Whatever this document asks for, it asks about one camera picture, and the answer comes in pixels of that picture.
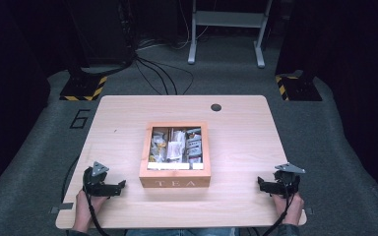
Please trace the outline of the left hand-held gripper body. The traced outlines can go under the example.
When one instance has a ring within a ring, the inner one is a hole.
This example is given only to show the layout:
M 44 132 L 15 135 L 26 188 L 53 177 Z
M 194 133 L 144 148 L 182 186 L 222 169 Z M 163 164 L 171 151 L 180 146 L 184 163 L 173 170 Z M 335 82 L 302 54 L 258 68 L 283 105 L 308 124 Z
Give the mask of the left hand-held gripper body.
M 115 188 L 116 185 L 106 185 L 104 183 L 108 170 L 108 167 L 95 161 L 84 172 L 83 190 L 95 197 L 108 197 L 109 191 L 118 190 Z

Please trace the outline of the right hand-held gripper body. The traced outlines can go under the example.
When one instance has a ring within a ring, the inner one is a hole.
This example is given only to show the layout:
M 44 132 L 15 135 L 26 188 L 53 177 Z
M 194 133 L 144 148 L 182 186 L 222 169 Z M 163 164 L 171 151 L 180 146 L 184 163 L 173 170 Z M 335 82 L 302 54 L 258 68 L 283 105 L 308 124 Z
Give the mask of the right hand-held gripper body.
M 298 192 L 300 183 L 300 174 L 306 171 L 291 163 L 285 163 L 276 166 L 277 171 L 274 173 L 275 183 L 271 187 L 270 193 L 282 195 L 284 198 Z

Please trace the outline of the person's right hand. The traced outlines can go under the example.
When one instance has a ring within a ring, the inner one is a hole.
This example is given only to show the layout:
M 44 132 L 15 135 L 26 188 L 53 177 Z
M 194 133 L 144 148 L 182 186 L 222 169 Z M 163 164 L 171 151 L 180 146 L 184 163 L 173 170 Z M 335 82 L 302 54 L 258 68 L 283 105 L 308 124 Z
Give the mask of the person's right hand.
M 285 212 L 282 224 L 298 226 L 304 208 L 304 200 L 300 195 L 296 193 L 289 199 L 284 199 L 279 195 L 272 195 L 272 199 L 276 206 L 277 215 L 282 216 Z

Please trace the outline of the grey tape strip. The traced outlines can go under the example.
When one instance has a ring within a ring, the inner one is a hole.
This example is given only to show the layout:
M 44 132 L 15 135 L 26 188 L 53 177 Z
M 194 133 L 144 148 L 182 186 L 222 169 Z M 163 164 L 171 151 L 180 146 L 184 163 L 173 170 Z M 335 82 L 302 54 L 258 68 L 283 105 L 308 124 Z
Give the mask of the grey tape strip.
M 51 209 L 50 209 L 50 213 L 51 214 L 57 214 L 60 210 L 64 210 L 64 209 L 72 209 L 73 208 L 73 203 L 61 203 L 59 204 L 58 206 L 53 206 Z

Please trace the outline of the pile of clear tea packets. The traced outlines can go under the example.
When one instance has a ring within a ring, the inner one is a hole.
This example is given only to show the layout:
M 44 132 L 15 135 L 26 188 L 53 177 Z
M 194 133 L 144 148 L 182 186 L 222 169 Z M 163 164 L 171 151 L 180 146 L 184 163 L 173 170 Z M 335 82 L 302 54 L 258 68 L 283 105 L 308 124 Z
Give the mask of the pile of clear tea packets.
M 153 131 L 149 162 L 164 162 L 166 158 L 167 141 L 163 132 Z

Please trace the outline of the wooden tea box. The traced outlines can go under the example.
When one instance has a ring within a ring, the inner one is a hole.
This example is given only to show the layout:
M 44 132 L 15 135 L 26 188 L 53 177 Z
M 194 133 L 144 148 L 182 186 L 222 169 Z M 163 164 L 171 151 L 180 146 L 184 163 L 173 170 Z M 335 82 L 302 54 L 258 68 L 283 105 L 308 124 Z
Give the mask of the wooden tea box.
M 208 188 L 212 170 L 206 122 L 152 122 L 139 178 L 144 188 Z

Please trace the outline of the pile of white tea packets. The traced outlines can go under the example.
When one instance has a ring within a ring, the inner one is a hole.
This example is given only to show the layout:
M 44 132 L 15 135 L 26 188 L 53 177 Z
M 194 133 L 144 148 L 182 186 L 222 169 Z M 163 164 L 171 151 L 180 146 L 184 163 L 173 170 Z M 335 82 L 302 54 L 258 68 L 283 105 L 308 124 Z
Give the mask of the pile of white tea packets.
M 181 162 L 186 147 L 186 134 L 181 130 L 171 130 L 170 140 L 167 143 L 168 162 Z

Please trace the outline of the stack of grey tea packets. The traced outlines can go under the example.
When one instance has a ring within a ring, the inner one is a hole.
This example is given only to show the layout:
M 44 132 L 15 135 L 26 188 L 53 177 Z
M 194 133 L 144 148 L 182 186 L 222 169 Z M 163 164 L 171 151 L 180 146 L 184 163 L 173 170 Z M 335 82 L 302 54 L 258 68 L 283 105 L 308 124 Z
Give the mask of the stack of grey tea packets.
M 186 132 L 186 157 L 189 163 L 202 162 L 202 133 L 200 128 Z

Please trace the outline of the black striped-edge stand base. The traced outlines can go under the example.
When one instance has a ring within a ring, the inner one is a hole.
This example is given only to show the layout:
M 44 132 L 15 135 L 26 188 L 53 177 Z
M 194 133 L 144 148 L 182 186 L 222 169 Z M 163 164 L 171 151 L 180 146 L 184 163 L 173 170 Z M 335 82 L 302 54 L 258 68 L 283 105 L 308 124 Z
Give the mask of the black striped-edge stand base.
M 276 75 L 282 99 L 285 101 L 321 101 L 313 77 L 303 71 Z
M 107 77 L 95 77 L 85 79 L 83 82 L 68 80 L 65 87 L 61 90 L 59 99 L 69 101 L 92 101 L 100 96 Z

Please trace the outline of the dark cabinet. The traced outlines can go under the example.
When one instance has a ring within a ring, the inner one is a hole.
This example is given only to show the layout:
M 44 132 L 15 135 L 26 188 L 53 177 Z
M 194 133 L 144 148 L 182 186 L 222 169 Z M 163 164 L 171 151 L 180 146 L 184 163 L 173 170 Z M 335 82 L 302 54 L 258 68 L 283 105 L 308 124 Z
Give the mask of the dark cabinet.
M 66 0 L 87 62 L 128 67 L 135 56 L 130 0 Z

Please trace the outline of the white metal stand frame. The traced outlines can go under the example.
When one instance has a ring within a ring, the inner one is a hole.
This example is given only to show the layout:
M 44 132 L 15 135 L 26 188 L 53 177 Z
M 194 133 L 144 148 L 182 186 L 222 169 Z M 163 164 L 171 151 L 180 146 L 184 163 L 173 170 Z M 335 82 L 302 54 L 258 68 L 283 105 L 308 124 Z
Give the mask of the white metal stand frame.
M 230 27 L 258 29 L 259 34 L 253 42 L 256 63 L 261 69 L 265 67 L 262 42 L 265 35 L 273 0 L 266 0 L 263 13 L 217 12 L 197 9 L 197 0 L 192 0 L 191 43 L 187 62 L 193 65 L 196 61 L 197 27 Z

